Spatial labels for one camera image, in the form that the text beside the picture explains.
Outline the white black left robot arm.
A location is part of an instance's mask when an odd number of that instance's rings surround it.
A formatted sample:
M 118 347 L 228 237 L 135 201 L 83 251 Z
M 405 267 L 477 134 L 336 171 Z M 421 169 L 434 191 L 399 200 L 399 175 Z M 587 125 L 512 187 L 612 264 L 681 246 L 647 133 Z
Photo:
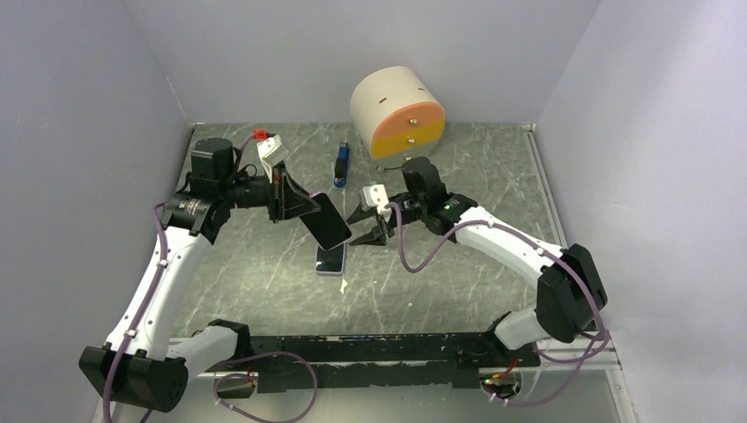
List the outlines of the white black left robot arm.
M 115 404 L 170 412 L 188 383 L 223 363 L 243 369 L 254 352 L 246 324 L 218 319 L 172 344 L 171 330 L 194 273 L 236 209 L 263 208 L 273 222 L 317 212 L 319 204 L 285 167 L 279 135 L 256 131 L 259 164 L 243 164 L 244 145 L 212 137 L 195 143 L 183 186 L 155 206 L 157 242 L 137 290 L 103 346 L 88 346 L 78 365 L 102 399 L 100 420 Z

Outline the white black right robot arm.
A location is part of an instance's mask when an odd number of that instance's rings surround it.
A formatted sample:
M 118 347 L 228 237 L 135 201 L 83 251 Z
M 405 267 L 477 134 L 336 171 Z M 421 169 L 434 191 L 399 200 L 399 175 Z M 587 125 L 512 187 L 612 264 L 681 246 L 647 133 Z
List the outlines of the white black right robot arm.
M 437 167 L 427 158 L 407 161 L 402 167 L 406 190 L 388 196 L 381 184 L 365 186 L 350 224 L 375 219 L 375 226 L 354 240 L 356 245 L 385 245 L 397 238 L 404 269 L 422 271 L 435 257 L 433 249 L 423 262 L 412 266 L 404 253 L 403 228 L 421 222 L 447 241 L 481 252 L 523 277 L 536 290 L 536 302 L 521 311 L 509 312 L 486 333 L 485 357 L 504 366 L 519 348 L 548 338 L 574 341 L 591 324 L 603 341 L 607 332 L 601 311 L 608 302 L 594 259 L 578 243 L 561 247 L 538 240 L 493 216 L 475 200 L 447 190 Z

